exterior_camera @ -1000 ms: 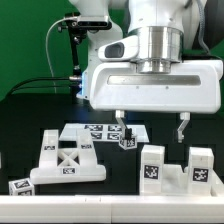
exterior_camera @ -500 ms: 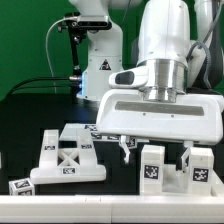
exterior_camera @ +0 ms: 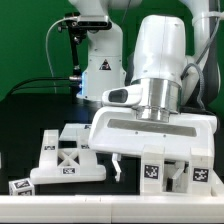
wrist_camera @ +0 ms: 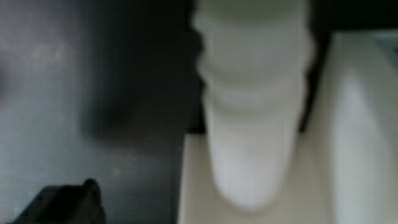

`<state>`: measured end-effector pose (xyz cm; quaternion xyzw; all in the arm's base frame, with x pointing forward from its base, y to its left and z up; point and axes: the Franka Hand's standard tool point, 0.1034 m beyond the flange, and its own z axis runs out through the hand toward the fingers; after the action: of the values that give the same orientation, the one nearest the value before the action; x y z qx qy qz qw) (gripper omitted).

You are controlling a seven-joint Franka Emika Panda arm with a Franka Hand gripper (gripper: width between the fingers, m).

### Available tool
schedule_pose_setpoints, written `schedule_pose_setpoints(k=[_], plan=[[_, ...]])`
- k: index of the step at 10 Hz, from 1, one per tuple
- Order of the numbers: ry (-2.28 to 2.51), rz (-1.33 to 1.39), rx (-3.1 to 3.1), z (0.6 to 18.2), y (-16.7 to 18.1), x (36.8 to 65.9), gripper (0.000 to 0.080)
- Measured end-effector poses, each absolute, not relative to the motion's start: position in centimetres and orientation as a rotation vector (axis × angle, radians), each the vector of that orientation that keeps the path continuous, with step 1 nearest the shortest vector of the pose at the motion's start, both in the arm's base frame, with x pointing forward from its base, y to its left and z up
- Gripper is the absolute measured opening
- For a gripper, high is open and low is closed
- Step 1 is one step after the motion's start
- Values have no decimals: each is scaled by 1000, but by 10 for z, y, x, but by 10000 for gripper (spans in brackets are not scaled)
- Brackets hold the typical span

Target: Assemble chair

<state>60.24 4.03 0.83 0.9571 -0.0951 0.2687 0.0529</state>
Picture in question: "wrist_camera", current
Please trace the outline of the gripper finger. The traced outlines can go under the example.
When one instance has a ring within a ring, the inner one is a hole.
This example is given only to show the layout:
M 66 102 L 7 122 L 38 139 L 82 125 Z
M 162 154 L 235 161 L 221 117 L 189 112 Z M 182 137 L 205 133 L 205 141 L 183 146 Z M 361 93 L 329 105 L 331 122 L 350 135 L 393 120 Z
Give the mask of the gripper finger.
M 89 178 L 80 185 L 47 186 L 11 224 L 107 224 L 96 180 Z

